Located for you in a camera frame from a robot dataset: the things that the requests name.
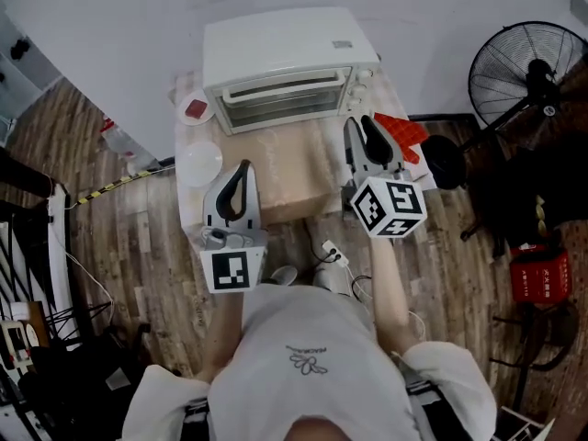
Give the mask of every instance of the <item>white bowl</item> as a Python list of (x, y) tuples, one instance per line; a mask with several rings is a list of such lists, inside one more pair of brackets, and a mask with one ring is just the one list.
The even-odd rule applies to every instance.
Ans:
[(175, 163), (177, 177), (189, 187), (203, 187), (211, 183), (221, 169), (221, 149), (216, 143), (208, 141), (188, 145)]

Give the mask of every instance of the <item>oven door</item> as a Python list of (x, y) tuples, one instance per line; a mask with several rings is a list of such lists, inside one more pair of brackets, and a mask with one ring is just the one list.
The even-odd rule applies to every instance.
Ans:
[(337, 114), (351, 67), (284, 73), (215, 90), (233, 132)]

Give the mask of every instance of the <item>floor fan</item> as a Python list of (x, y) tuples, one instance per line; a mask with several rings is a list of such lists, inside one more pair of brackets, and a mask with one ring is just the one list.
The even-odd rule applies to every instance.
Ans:
[(552, 23), (527, 21), (492, 36), (469, 70), (469, 97), (487, 127), (461, 146), (438, 135), (422, 144), (437, 186), (463, 185), (463, 153), (489, 134), (533, 150), (570, 125), (571, 105), (588, 102), (587, 56), (584, 39)]

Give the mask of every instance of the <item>oven control knob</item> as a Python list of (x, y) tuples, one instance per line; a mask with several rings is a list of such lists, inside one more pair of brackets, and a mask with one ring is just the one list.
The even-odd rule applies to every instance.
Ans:
[(374, 73), (372, 71), (370, 71), (369, 69), (366, 70), (360, 70), (359, 72), (357, 72), (357, 81), (358, 82), (365, 82), (366, 80), (369, 80), (371, 77), (374, 76)]
[(366, 93), (366, 86), (365, 85), (354, 85), (349, 90), (349, 94), (354, 97), (361, 97), (364, 93)]
[(360, 98), (349, 98), (349, 101), (347, 101), (347, 109), (353, 109), (354, 107), (359, 106), (360, 103)]

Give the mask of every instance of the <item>toaster oven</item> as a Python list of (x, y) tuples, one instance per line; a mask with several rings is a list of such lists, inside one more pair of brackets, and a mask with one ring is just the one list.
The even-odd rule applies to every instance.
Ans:
[(237, 17), (204, 32), (204, 91), (228, 135), (345, 115), (365, 104), (378, 68), (345, 8)]

